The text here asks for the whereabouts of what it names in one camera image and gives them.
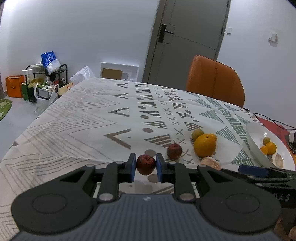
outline gray floor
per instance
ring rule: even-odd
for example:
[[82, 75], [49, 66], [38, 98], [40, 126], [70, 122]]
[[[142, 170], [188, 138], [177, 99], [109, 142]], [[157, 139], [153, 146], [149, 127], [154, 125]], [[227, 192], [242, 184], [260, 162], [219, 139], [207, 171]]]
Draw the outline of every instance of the gray floor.
[[0, 161], [20, 134], [37, 118], [36, 105], [21, 98], [6, 97], [12, 107], [0, 121]]

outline door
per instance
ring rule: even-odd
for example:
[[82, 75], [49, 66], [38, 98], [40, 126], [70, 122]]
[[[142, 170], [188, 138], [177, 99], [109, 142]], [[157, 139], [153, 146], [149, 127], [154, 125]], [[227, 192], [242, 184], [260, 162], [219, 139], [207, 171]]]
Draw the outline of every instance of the door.
[[148, 83], [186, 89], [195, 55], [218, 55], [229, 0], [167, 0]]
[[[1, 24], [3, 7], [4, 7], [4, 2], [1, 4], [1, 0], [0, 0], [0, 24]], [[3, 98], [4, 98], [4, 93], [3, 93], [2, 81], [0, 76], [0, 99], [3, 99]]]

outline cable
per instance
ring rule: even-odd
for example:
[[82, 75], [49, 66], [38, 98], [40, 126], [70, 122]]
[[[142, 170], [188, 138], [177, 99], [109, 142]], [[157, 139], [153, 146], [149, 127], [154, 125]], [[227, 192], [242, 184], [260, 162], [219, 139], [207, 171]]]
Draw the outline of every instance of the cable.
[[275, 123], [275, 121], [276, 121], [276, 122], [281, 123], [281, 124], [283, 124], [283, 125], [285, 125], [285, 126], [292, 127], [292, 129], [291, 129], [291, 128], [284, 128], [284, 127], [278, 125], [277, 123], [275, 123], [278, 127], [280, 127], [280, 128], [283, 129], [283, 130], [296, 130], [296, 128], [293, 127], [293, 126], [287, 125], [287, 124], [282, 123], [282, 122], [280, 122], [280, 121], [278, 121], [278, 120], [272, 120], [272, 119], [269, 118], [268, 116], [262, 115], [262, 114], [260, 114], [260, 113], [253, 113], [253, 115], [254, 115], [256, 118], [257, 118], [257, 115], [261, 115], [261, 116], [266, 117], [268, 120], [272, 121], [273, 123]]

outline blue gripper pad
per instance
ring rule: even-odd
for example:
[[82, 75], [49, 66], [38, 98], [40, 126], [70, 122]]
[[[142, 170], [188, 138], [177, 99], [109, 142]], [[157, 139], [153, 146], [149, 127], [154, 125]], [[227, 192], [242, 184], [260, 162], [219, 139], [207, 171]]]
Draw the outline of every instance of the blue gripper pad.
[[159, 161], [158, 156], [156, 155], [156, 171], [157, 171], [157, 177], [158, 177], [158, 181], [160, 183], [162, 183], [163, 180], [163, 174], [161, 172], [161, 163]]
[[133, 162], [131, 164], [131, 182], [135, 180], [135, 173], [136, 173], [136, 155], [134, 155]]
[[240, 165], [239, 172], [254, 177], [267, 177], [269, 175], [269, 171], [264, 167], [253, 167], [248, 165]]

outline white plate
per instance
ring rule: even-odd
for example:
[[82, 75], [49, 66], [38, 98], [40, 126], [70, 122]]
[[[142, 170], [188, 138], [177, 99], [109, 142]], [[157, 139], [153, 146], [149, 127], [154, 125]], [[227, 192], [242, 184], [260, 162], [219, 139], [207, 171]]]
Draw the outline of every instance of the white plate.
[[283, 142], [267, 128], [250, 122], [247, 124], [247, 140], [250, 150], [259, 164], [264, 167], [276, 167], [260, 150], [260, 147], [263, 146], [262, 141], [264, 137], [269, 137], [276, 144], [276, 153], [272, 155], [272, 159], [274, 160], [277, 153], [280, 154], [284, 161], [283, 169], [295, 171], [294, 160]]

